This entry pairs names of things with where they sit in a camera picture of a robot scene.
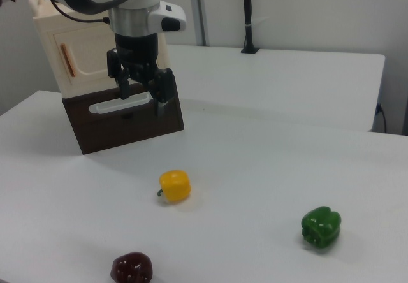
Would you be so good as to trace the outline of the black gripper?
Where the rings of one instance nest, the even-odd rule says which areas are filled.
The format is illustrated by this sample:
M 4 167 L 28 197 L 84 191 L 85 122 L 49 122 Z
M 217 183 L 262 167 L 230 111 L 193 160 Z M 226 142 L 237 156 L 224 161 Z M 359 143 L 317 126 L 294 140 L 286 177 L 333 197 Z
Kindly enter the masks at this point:
M 161 116 L 164 107 L 175 97 L 175 77 L 170 68 L 158 69 L 157 33 L 141 37 L 115 34 L 115 44 L 116 49 L 106 53 L 107 72 L 110 78 L 115 79 L 120 98 L 130 97 L 129 77 L 141 84 L 149 84 L 154 114 Z

